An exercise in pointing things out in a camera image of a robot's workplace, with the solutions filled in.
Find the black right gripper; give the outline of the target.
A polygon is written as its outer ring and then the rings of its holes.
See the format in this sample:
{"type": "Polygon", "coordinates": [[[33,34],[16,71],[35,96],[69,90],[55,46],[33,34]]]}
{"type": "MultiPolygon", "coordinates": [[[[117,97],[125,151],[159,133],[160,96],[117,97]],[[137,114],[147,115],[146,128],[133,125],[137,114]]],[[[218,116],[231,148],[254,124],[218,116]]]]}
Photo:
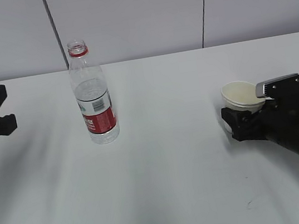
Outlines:
{"type": "Polygon", "coordinates": [[[220,114],[231,128],[233,139],[268,140],[269,136],[299,129],[299,95],[267,100],[254,115],[227,107],[220,114]]]}

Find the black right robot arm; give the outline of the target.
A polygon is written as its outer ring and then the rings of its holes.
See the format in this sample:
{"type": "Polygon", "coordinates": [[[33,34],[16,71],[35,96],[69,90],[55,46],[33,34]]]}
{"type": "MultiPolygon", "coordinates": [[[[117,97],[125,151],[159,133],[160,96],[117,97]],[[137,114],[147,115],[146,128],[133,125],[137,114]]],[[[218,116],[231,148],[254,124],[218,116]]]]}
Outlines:
{"type": "Polygon", "coordinates": [[[221,118],[231,128],[232,138],[270,141],[299,154],[299,109],[267,100],[257,112],[221,109],[221,118]]]}

